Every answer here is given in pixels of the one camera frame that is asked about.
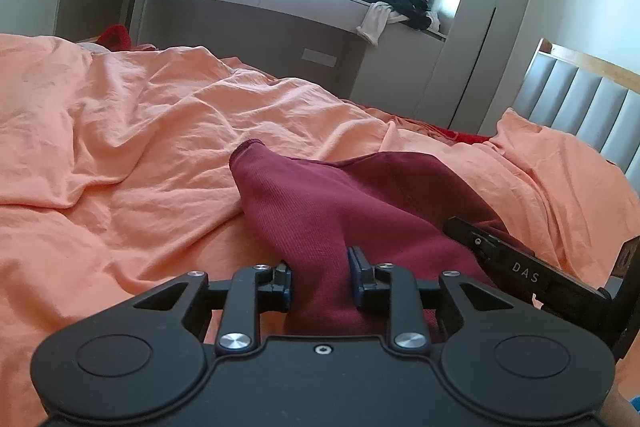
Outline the person's right hand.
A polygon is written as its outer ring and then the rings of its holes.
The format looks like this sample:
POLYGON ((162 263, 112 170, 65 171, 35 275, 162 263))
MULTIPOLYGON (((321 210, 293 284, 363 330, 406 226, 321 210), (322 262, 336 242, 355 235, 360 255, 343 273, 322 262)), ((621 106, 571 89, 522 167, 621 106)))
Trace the person's right hand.
POLYGON ((602 421, 610 427, 639 427, 640 416, 634 406, 613 387, 608 393, 601 410, 602 421))

